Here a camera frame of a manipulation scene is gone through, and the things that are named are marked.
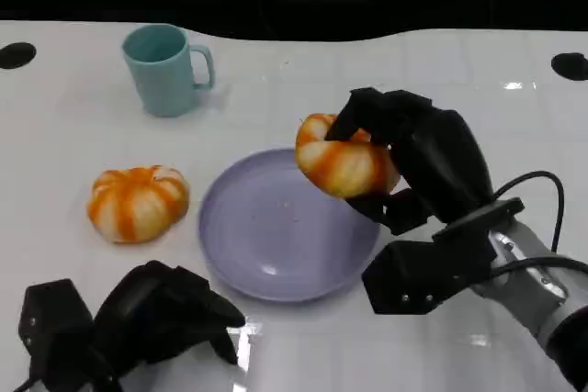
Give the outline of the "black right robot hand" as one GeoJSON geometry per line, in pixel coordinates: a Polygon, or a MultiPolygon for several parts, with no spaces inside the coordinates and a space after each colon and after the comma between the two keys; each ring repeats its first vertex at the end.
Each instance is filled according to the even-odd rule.
{"type": "Polygon", "coordinates": [[[404,90],[352,91],[327,140],[350,140],[365,130],[389,155],[408,187],[394,195],[370,191],[348,204],[400,235],[430,217],[445,224],[494,200],[488,165],[464,118],[404,90]]]}

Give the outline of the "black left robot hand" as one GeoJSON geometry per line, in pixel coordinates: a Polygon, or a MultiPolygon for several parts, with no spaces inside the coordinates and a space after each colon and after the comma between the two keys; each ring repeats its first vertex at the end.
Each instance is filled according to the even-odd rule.
{"type": "Polygon", "coordinates": [[[236,365],[227,329],[243,327],[245,317],[207,279],[181,266],[149,261],[121,279],[94,323],[94,347],[121,377],[140,364],[175,358],[202,342],[236,365]]]}

